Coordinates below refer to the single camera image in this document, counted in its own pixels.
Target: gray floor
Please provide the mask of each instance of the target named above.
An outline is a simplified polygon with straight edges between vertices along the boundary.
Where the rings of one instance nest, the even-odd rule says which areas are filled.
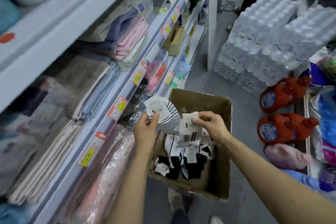
[[[230,1],[234,1],[237,7],[243,0]],[[233,12],[217,15],[215,41],[217,53],[228,38],[226,27],[233,24],[236,18]],[[207,43],[204,42],[196,56],[185,89],[230,98],[233,103],[233,136],[265,157],[263,144],[256,133],[258,120],[265,116],[259,108],[258,98],[248,94],[239,85],[225,80],[214,71],[207,72],[206,60]],[[167,192],[166,184],[148,178],[144,224],[170,223],[173,214],[169,207]],[[230,199],[222,202],[196,197],[189,210],[191,224],[206,224],[210,215],[221,217],[225,224],[277,223],[234,163],[231,166]]]

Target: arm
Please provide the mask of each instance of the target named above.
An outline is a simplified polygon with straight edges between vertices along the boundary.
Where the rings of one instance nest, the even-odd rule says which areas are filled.
[[[204,127],[219,147],[227,149],[230,158],[279,224],[335,223],[336,205],[234,138],[221,116],[199,112],[199,117],[210,121],[196,119],[193,122]]]
[[[153,115],[149,125],[143,114],[135,125],[135,156],[126,172],[117,198],[105,224],[142,224],[147,182],[147,162],[154,147],[160,113]]]

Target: towel stack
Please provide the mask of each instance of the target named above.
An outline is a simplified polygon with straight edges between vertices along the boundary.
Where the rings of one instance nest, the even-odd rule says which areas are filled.
[[[153,13],[152,0],[122,0],[112,5],[82,36],[75,46],[111,57],[121,71],[127,71],[147,44]]]
[[[97,115],[119,73],[110,57],[89,51],[67,51],[44,74],[72,92],[67,116],[77,120]]]
[[[36,202],[73,149],[81,121],[66,116],[74,96],[54,78],[41,76],[0,115],[1,195],[13,204]]]

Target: red bottle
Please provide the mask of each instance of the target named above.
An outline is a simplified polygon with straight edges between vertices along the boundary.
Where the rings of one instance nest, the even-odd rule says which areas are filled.
[[[294,136],[294,127],[298,125],[295,120],[289,120],[279,114],[263,117],[258,122],[258,136],[264,143],[277,144],[291,141]]]
[[[267,113],[278,111],[280,108],[288,105],[292,100],[293,90],[290,86],[283,84],[276,84],[268,87],[259,99],[260,108]]]
[[[316,118],[305,118],[296,113],[282,113],[281,115],[299,123],[295,127],[294,143],[305,140],[312,134],[313,129],[320,124]]]
[[[313,79],[310,77],[303,77],[301,79],[298,79],[297,77],[281,79],[280,82],[286,83],[286,85],[293,89],[293,99],[289,102],[290,105],[295,105],[300,98],[304,97],[306,89],[312,80]]]

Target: hand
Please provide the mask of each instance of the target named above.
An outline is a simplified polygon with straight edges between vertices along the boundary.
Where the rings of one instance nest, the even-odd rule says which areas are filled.
[[[151,122],[149,122],[147,114],[141,115],[134,127],[135,137],[135,153],[146,154],[149,156],[156,140],[156,125],[160,118],[160,112],[153,114]]]
[[[205,128],[209,133],[209,136],[219,143],[225,144],[225,142],[232,138],[226,128],[222,117],[213,112],[199,112],[198,118],[192,120],[193,123]]]

